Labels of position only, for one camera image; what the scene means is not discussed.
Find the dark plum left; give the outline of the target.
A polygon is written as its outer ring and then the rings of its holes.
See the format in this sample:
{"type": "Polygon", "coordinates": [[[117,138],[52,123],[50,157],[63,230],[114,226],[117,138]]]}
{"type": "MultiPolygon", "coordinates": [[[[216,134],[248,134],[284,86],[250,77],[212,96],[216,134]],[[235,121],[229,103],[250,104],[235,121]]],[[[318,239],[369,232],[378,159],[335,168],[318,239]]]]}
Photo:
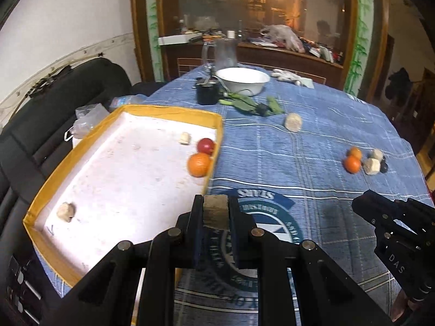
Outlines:
{"type": "Polygon", "coordinates": [[[385,174],[388,170],[389,170],[389,166],[386,163],[386,161],[381,161],[380,162],[380,172],[385,174]]]}

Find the beige cube block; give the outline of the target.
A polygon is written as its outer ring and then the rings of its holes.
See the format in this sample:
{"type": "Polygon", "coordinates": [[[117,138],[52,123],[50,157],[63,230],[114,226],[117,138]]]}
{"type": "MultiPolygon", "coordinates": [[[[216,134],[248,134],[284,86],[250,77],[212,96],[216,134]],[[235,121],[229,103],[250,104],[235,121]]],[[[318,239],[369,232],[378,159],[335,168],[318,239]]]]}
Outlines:
{"type": "Polygon", "coordinates": [[[376,158],[367,158],[363,162],[363,170],[367,175],[376,175],[380,172],[380,161],[376,158]]]}

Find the orange tangerine front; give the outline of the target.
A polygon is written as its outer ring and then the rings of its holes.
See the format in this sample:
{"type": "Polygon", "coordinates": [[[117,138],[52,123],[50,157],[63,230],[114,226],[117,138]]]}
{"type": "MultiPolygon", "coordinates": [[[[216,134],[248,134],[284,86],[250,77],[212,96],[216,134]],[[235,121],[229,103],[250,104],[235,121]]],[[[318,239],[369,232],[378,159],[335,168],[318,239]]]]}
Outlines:
{"type": "Polygon", "coordinates": [[[348,155],[343,162],[344,168],[351,174],[356,174],[361,169],[361,160],[354,155],[348,155]]]}

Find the beige rounded block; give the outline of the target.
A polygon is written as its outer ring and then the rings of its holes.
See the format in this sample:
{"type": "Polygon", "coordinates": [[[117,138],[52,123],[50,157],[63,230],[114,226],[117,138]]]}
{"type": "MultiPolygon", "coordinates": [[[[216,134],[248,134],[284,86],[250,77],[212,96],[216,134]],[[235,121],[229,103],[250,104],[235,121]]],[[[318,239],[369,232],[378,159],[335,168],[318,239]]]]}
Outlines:
{"type": "Polygon", "coordinates": [[[375,148],[371,150],[369,157],[381,162],[384,158],[384,154],[380,149],[375,148]]]}

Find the orange tangerine back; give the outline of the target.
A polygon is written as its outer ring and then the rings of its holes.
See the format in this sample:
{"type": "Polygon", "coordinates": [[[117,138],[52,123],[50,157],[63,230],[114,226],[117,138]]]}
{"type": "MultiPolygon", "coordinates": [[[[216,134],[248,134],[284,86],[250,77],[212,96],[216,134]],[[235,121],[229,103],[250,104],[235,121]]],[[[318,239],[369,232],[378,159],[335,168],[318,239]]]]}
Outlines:
{"type": "Polygon", "coordinates": [[[356,146],[351,147],[348,150],[348,154],[347,155],[348,156],[353,156],[353,157],[357,158],[359,161],[361,161],[362,157],[363,157],[362,151],[359,148],[357,148],[356,146]]]}

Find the blue plaid tablecloth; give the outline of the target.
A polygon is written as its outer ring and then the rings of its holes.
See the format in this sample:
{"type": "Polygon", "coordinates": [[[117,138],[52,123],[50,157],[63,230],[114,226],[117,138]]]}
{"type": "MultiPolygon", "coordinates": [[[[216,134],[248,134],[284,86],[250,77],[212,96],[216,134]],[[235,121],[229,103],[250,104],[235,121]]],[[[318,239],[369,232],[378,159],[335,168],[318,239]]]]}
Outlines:
{"type": "MultiPolygon", "coordinates": [[[[352,210],[352,200],[368,190],[434,208],[410,144],[386,116],[342,91],[278,80],[266,83],[252,100],[266,103],[267,96],[274,97],[285,111],[281,115],[251,115],[219,102],[199,105],[195,83],[205,76],[196,68],[141,104],[221,115],[223,140],[210,156],[208,189],[197,195],[233,196],[259,228],[281,241],[315,242],[390,317],[391,325],[433,325],[434,296],[426,302],[408,299],[375,254],[375,228],[352,210]],[[297,133],[284,126],[289,113],[302,118],[297,133]],[[363,154],[356,174],[343,165],[353,146],[363,154]],[[383,152],[389,170],[367,175],[363,162],[375,148],[383,152]]],[[[172,325],[259,325],[257,271],[236,267],[230,229],[203,225],[198,264],[176,269],[172,325]]]]}

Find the beige chunk tray corner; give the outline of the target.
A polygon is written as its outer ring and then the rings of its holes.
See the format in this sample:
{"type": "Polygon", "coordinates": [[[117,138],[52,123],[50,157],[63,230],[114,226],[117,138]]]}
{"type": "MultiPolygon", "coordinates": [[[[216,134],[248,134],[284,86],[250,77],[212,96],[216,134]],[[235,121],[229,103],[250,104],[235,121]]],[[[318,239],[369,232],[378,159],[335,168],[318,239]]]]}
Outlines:
{"type": "Polygon", "coordinates": [[[71,222],[75,216],[76,208],[71,202],[64,202],[57,210],[57,217],[65,222],[71,222]]]}

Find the yellow-rimmed white foam tray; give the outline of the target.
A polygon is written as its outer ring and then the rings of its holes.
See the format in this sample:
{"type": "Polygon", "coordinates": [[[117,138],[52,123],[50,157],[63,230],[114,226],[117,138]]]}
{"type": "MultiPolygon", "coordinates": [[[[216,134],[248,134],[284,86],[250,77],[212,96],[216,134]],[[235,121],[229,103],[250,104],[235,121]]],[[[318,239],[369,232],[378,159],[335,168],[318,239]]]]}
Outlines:
{"type": "Polygon", "coordinates": [[[50,268],[76,285],[118,242],[153,239],[206,193],[210,175],[192,177],[187,161],[201,138],[223,140],[221,115],[159,105],[125,105],[102,120],[43,184],[24,226],[50,268]],[[189,145],[179,143],[182,133],[189,145]],[[57,217],[75,205],[71,222],[57,217]]]}

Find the round beige block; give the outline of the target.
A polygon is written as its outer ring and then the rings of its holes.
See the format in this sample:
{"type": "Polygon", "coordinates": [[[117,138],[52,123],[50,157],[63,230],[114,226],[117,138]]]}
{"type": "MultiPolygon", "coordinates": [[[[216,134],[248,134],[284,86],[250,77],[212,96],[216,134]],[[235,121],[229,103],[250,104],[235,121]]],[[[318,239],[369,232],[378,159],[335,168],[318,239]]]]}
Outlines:
{"type": "Polygon", "coordinates": [[[287,130],[297,133],[302,128],[302,118],[297,113],[289,113],[284,122],[287,130]]]}

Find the orange tangerine in tray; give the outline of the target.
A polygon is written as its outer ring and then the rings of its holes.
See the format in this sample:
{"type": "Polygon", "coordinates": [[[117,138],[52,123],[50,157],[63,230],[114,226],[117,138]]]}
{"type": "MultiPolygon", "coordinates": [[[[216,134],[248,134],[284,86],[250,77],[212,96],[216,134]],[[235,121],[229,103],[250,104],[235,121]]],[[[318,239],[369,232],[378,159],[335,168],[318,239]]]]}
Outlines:
{"type": "Polygon", "coordinates": [[[193,177],[204,177],[209,170],[211,162],[212,160],[210,156],[206,153],[198,152],[189,157],[187,161],[187,170],[193,177]]]}

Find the green leafy vegetable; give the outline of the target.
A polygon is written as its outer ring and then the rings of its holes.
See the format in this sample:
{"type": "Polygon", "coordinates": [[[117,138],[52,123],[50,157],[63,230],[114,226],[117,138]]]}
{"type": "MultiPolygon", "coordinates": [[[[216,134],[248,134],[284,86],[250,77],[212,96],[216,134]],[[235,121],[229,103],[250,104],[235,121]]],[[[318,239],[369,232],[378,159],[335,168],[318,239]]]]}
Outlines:
{"type": "Polygon", "coordinates": [[[272,97],[266,97],[266,103],[256,102],[249,96],[236,93],[227,93],[218,101],[221,105],[231,106],[242,113],[268,117],[271,115],[281,115],[285,111],[278,101],[272,97]]]}

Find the small beige block in tray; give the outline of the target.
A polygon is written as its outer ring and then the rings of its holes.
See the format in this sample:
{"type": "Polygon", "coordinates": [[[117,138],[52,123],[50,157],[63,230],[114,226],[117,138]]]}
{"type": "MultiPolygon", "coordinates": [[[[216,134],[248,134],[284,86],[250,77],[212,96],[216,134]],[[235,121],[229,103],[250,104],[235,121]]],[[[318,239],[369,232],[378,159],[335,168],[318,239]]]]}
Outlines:
{"type": "Polygon", "coordinates": [[[180,138],[179,138],[179,143],[182,145],[189,145],[191,141],[191,136],[189,133],[184,132],[181,134],[180,138]]]}

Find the red apple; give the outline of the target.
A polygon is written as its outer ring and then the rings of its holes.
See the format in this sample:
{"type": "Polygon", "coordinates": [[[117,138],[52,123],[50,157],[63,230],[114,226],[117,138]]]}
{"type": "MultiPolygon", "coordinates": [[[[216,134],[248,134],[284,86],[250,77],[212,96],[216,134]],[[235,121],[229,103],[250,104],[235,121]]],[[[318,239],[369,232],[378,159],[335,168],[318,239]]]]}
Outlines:
{"type": "Polygon", "coordinates": [[[201,138],[197,143],[197,151],[211,156],[215,150],[215,143],[210,138],[201,138]]]}

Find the white gloves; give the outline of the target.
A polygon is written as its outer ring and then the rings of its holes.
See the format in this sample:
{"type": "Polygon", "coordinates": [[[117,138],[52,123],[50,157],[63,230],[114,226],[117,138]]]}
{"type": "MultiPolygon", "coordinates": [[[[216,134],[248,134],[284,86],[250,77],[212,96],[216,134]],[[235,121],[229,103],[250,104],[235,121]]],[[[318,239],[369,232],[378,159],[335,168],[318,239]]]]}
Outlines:
{"type": "Polygon", "coordinates": [[[283,83],[291,83],[297,86],[314,89],[313,80],[310,78],[300,77],[291,71],[274,68],[272,70],[271,76],[283,83]]]}

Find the black leather sofa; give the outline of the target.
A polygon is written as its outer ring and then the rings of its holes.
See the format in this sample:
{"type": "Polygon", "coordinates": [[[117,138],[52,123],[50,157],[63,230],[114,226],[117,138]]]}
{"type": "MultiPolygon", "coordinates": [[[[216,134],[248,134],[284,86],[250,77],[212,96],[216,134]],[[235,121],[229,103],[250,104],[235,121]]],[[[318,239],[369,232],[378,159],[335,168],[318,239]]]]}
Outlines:
{"type": "Polygon", "coordinates": [[[59,297],[38,260],[22,223],[35,195],[72,150],[64,140],[75,110],[84,105],[109,107],[115,97],[150,96],[163,83],[132,84],[125,70],[106,58],[65,67],[31,95],[1,131],[1,324],[32,325],[8,297],[40,317],[59,297]]]}

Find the clear plastic bag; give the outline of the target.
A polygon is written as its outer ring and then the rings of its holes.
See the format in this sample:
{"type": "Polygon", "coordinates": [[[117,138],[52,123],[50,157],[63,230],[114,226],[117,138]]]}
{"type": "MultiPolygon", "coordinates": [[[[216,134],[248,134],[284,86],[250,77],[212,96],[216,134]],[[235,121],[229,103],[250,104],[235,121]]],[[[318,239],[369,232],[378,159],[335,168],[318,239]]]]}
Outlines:
{"type": "Polygon", "coordinates": [[[104,120],[109,112],[101,103],[85,105],[75,110],[77,119],[73,123],[69,133],[77,139],[83,139],[104,120]]]}

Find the white enamel bowl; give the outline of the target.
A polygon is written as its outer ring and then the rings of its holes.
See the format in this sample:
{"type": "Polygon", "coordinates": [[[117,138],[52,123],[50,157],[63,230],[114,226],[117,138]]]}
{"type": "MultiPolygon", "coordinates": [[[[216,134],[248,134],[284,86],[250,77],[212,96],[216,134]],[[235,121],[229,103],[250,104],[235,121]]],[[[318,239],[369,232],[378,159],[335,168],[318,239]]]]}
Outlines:
{"type": "Polygon", "coordinates": [[[268,74],[252,68],[223,68],[216,71],[215,76],[224,84],[230,93],[244,96],[256,96],[271,78],[268,74]]]}

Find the wooden cabinet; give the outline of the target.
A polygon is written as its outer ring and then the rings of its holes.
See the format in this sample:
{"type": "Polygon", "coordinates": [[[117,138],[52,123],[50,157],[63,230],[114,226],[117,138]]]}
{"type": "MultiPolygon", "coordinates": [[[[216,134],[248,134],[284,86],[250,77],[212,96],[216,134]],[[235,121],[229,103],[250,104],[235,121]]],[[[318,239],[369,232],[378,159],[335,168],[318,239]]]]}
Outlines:
{"type": "Polygon", "coordinates": [[[295,71],[355,96],[373,95],[388,34],[388,0],[130,0],[136,59],[145,81],[198,65],[201,47],[232,32],[239,62],[295,71]],[[290,27],[305,53],[260,34],[290,27]]]}

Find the pink plastic bag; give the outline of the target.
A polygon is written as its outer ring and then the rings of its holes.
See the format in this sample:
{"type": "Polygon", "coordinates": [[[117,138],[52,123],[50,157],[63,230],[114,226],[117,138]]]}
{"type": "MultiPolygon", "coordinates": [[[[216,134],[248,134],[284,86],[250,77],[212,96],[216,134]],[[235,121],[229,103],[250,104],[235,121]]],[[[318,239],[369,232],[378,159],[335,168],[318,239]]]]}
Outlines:
{"type": "Polygon", "coordinates": [[[272,43],[282,43],[287,50],[305,53],[305,48],[299,37],[286,25],[265,26],[260,30],[260,34],[272,43]]]}

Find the black cup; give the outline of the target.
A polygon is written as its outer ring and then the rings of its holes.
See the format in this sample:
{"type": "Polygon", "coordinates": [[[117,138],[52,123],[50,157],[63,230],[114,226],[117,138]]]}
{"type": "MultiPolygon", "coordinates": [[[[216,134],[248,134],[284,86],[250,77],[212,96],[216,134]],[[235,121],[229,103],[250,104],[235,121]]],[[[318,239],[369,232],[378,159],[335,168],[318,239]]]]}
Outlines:
{"type": "Polygon", "coordinates": [[[199,105],[216,105],[220,99],[220,83],[215,77],[198,78],[195,83],[199,105]]]}

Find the glass pitcher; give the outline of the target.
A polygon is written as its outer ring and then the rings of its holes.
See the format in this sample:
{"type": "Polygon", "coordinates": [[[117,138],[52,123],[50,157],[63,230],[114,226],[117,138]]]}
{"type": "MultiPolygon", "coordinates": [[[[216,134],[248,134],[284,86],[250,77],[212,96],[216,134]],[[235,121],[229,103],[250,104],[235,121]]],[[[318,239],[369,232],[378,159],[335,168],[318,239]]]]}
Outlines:
{"type": "Polygon", "coordinates": [[[201,51],[202,62],[206,70],[212,68],[216,71],[224,68],[237,67],[237,41],[230,38],[214,39],[211,42],[205,42],[201,51]],[[208,60],[209,49],[214,50],[214,63],[208,60]]]}

